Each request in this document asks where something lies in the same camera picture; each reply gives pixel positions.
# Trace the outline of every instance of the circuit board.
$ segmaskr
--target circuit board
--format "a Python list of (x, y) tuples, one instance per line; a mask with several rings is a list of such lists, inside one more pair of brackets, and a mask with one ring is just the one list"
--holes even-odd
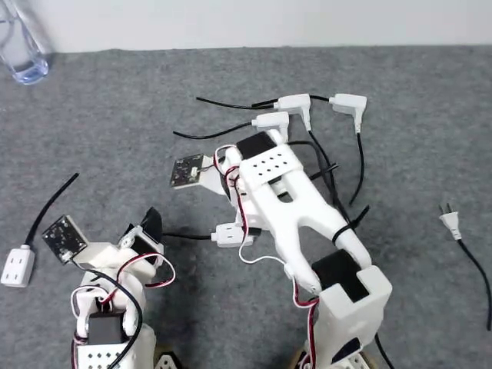
[(200, 173), (203, 170), (203, 157), (203, 154), (196, 154), (175, 161), (171, 175), (171, 187), (183, 188), (197, 185), (200, 181)]
[(63, 264), (67, 264), (88, 245), (88, 241), (68, 215), (61, 216), (50, 225), (43, 232), (42, 238)]

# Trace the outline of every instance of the power socket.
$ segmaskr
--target power socket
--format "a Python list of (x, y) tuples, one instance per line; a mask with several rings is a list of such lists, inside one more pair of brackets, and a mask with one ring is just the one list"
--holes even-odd
[(9, 287), (27, 287), (34, 266), (34, 252), (28, 245), (13, 248), (8, 254), (0, 283)]
[[(211, 240), (217, 242), (220, 248), (238, 248), (243, 241), (244, 232), (241, 226), (235, 223), (219, 224), (215, 232), (211, 234)], [(244, 246), (251, 246), (254, 237), (248, 235), (244, 241)]]

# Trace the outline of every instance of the clear bottle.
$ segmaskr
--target clear bottle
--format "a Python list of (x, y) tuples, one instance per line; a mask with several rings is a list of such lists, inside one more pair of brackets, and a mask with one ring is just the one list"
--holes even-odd
[(48, 63), (10, 0), (0, 0), (0, 58), (23, 85), (48, 74)]

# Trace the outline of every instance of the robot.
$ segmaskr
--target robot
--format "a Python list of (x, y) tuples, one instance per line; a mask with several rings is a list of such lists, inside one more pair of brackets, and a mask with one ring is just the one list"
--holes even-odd
[[(218, 148), (212, 157), (177, 160), (171, 186), (195, 185), (226, 196), (236, 210), (235, 220), (218, 225), (212, 241), (220, 247), (239, 247), (247, 264), (265, 258), (281, 262), (293, 284), (294, 303), (309, 309), (304, 351), (293, 367), (369, 368), (361, 351), (381, 325), (391, 283), (372, 265), (367, 249), (340, 212), (312, 184), (286, 135), (275, 129), (261, 131)], [(313, 228), (337, 250), (309, 265), (301, 252), (299, 227)], [(261, 231), (271, 232), (279, 258), (246, 260), (243, 247), (252, 245)], [(314, 298), (299, 301), (298, 286)], [(319, 314), (314, 323), (315, 308)]]
[[(72, 369), (182, 368), (172, 352), (156, 357), (155, 333), (142, 317), (145, 288), (168, 286), (176, 277), (163, 255), (164, 246), (156, 241), (161, 235), (161, 215), (154, 208), (140, 225), (130, 224), (117, 244), (88, 241), (67, 215), (43, 233), (61, 263), (71, 262), (84, 271), (71, 294), (76, 319)], [(152, 283), (163, 264), (171, 269), (171, 277)]]

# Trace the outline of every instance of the black zip tie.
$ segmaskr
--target black zip tie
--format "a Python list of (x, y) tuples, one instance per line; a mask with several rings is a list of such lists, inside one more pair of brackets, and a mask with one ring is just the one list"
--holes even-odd
[(369, 205), (366, 206), (364, 208), (364, 210), (359, 214), (358, 217), (356, 217), (349, 224), (343, 226), (338, 231), (336, 231), (335, 234), (333, 235), (333, 238), (331, 239), (331, 242), (333, 242), (333, 244), (335, 244), (335, 242), (337, 242), (337, 239), (340, 237), (340, 235), (342, 233), (344, 233), (347, 229), (354, 230), (355, 228), (357, 228), (359, 226), (359, 224), (361, 223), (362, 219), (364, 219), (364, 217), (366, 216), (366, 214), (369, 212), (370, 209), (371, 209), (371, 206), (369, 206)]

